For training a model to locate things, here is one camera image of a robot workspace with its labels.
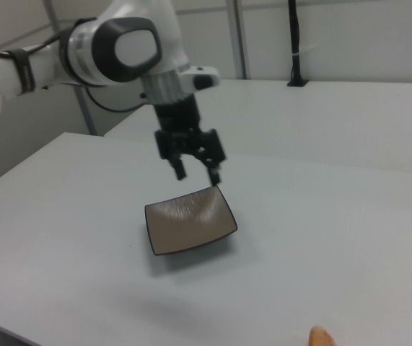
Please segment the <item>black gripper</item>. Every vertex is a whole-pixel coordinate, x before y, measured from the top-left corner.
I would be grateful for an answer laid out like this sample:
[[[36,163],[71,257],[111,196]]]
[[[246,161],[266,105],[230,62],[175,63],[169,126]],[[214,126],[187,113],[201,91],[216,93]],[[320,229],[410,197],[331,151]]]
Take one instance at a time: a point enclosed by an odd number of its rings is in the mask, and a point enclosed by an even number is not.
[[[216,130],[203,131],[196,98],[191,95],[171,105],[154,107],[160,129],[154,133],[159,154],[169,161],[176,179],[186,178],[181,156],[191,155],[206,167],[212,186],[221,182],[220,164],[226,159]]]

